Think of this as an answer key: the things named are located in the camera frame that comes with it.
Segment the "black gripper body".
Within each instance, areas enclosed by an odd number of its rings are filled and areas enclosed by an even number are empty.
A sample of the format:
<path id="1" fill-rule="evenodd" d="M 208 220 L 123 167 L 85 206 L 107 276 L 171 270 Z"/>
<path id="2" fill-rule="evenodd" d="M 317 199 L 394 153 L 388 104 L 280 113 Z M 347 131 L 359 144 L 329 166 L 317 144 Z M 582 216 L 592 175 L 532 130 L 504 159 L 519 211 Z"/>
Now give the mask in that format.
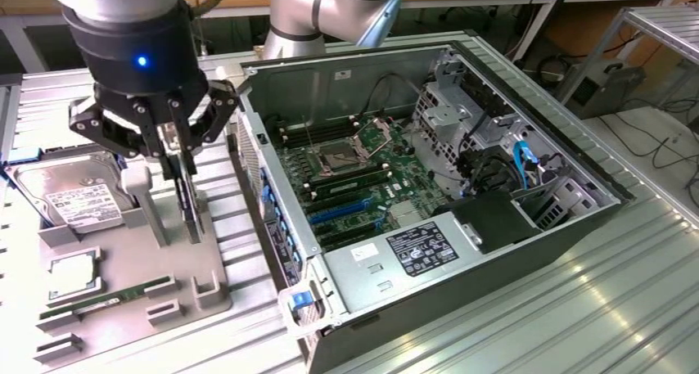
<path id="1" fill-rule="evenodd" d="M 149 20 L 89 20 L 64 7 L 63 16 L 93 77 L 93 96 L 73 115 L 105 111 L 140 125 L 187 125 L 208 91 L 196 58 L 189 7 L 181 1 Z"/>

